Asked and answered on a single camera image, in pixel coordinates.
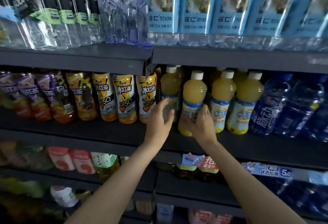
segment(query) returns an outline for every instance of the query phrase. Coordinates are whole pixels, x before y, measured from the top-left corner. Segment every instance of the forearm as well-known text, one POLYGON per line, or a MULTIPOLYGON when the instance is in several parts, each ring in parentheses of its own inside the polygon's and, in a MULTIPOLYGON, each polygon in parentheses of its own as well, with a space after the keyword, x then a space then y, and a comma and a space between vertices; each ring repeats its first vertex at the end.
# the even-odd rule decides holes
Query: forearm
POLYGON ((274 195, 217 141, 202 147, 215 161, 252 224, 306 223, 274 195))
POLYGON ((158 148, 142 144, 65 224, 117 224, 158 148))

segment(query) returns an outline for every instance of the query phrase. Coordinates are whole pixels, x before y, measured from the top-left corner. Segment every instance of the hand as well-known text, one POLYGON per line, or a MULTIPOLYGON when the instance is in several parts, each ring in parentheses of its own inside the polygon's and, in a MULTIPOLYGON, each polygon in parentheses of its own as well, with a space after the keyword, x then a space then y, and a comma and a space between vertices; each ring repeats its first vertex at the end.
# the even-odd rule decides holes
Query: hand
POLYGON ((196 123, 190 118, 181 115, 181 120, 191 131, 196 141, 202 146, 207 142, 217 142, 214 122, 206 104, 203 104, 197 113, 196 123))
POLYGON ((160 101, 152 110, 148 117, 147 130, 144 144, 151 144, 161 149, 165 143, 174 120, 174 110, 171 109, 166 123, 163 118, 163 109, 169 103, 169 99, 160 101))

